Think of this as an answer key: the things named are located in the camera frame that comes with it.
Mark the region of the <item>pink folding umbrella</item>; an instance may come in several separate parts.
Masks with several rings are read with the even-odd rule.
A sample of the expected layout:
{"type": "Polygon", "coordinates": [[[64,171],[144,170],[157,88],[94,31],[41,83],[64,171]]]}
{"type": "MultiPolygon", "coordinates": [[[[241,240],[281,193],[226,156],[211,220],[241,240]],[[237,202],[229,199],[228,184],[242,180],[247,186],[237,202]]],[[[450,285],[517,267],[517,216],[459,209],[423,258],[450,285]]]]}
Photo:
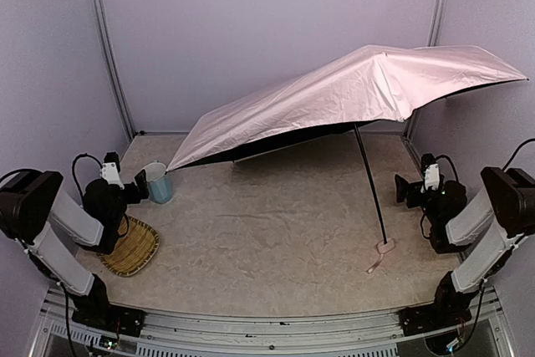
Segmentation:
{"type": "Polygon", "coordinates": [[[479,46],[366,45],[207,112],[167,170],[239,161],[379,120],[405,122],[439,99],[527,79],[479,46]]]}

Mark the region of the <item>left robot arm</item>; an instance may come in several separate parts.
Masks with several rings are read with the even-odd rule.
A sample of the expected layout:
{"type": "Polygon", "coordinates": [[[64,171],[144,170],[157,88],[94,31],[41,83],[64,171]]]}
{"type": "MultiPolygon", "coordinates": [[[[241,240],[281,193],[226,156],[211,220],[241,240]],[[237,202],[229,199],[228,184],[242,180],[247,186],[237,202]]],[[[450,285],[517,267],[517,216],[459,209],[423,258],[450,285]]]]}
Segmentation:
{"type": "Polygon", "coordinates": [[[19,242],[36,267],[59,281],[74,303],[79,323],[110,326],[141,312],[113,305],[104,281],[79,263],[59,239],[58,230],[87,251],[111,254],[127,234],[127,207],[149,196],[144,176],[130,184],[91,181],[77,203],[64,189],[57,171],[29,168],[10,171],[1,178],[1,230],[19,242]]]}

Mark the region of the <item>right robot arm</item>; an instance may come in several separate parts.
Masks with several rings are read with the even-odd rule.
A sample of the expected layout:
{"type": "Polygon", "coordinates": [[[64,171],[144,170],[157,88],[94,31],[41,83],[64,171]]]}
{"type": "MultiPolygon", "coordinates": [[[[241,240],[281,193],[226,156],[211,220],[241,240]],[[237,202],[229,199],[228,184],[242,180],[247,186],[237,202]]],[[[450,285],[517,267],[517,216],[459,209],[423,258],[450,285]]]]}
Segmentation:
{"type": "Polygon", "coordinates": [[[458,180],[433,174],[409,182],[395,176],[397,202],[422,211],[421,231],[438,254],[467,252],[466,259],[439,282],[432,303],[406,315],[438,322],[468,313],[471,301],[525,237],[534,233],[534,180],[521,169],[486,166],[482,186],[469,198],[458,180]]]}

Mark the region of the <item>light blue white mug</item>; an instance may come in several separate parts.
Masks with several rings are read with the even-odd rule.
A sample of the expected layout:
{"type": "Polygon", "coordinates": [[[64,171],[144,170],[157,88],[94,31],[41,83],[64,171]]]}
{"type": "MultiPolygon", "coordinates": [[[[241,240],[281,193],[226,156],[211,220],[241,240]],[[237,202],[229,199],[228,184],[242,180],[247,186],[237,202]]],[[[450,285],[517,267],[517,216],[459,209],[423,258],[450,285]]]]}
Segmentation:
{"type": "Polygon", "coordinates": [[[171,180],[166,174],[166,165],[153,161],[144,167],[150,200],[165,204],[172,198],[171,180]]]}

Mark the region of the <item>woven bamboo tray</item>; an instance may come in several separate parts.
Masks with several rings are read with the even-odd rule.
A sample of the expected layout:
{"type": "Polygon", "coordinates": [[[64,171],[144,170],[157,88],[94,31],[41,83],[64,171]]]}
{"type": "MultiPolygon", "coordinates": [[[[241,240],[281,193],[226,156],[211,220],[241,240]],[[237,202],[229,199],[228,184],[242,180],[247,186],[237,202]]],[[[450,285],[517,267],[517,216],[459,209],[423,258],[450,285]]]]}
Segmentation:
{"type": "Polygon", "coordinates": [[[137,274],[155,256],[160,246],[159,233],[147,223],[126,216],[120,224],[124,234],[111,254],[98,253],[97,258],[113,274],[127,278],[137,274]]]}

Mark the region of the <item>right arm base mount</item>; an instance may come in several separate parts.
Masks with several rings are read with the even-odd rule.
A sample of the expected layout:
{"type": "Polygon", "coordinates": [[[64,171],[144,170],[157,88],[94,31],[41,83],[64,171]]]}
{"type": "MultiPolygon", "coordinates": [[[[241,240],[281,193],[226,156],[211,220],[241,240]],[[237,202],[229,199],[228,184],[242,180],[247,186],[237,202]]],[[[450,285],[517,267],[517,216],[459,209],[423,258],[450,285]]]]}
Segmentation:
{"type": "Polygon", "coordinates": [[[458,325],[461,321],[469,322],[471,318],[469,309],[440,313],[433,304],[407,307],[399,311],[400,326],[404,336],[444,329],[458,325]]]}

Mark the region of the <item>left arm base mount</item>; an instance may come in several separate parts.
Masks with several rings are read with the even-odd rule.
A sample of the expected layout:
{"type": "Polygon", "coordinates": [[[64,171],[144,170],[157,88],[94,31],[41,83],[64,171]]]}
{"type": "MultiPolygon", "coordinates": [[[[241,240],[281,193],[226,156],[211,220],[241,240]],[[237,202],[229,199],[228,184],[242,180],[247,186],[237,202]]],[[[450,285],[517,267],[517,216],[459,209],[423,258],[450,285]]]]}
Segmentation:
{"type": "Polygon", "coordinates": [[[111,304],[107,309],[76,308],[72,320],[90,328],[139,338],[145,316],[141,309],[111,304]]]}

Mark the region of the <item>front aluminium rail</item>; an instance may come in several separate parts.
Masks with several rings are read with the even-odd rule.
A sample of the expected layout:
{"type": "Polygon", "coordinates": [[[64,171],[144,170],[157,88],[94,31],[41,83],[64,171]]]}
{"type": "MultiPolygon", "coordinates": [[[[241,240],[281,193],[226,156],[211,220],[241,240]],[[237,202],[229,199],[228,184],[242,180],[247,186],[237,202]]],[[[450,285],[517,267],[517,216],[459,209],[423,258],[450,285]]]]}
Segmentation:
{"type": "Polygon", "coordinates": [[[52,287],[39,311],[29,356],[422,356],[444,328],[408,336],[398,309],[313,317],[245,318],[147,309],[139,336],[65,323],[52,287]]]}

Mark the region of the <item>left aluminium frame post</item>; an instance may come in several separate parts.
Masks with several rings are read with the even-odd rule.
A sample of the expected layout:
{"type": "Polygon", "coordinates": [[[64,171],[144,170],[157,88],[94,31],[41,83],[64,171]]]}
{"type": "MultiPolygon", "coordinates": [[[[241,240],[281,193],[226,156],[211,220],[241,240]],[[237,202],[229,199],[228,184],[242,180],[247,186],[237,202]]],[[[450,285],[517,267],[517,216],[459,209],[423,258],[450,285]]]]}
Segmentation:
{"type": "Polygon", "coordinates": [[[123,126],[126,138],[131,142],[136,135],[135,126],[127,105],[125,92],[120,82],[119,71],[115,61],[112,41],[106,21],[104,0],[91,0],[96,19],[97,33],[104,56],[104,64],[110,80],[112,95],[114,97],[120,122],[123,126]]]}

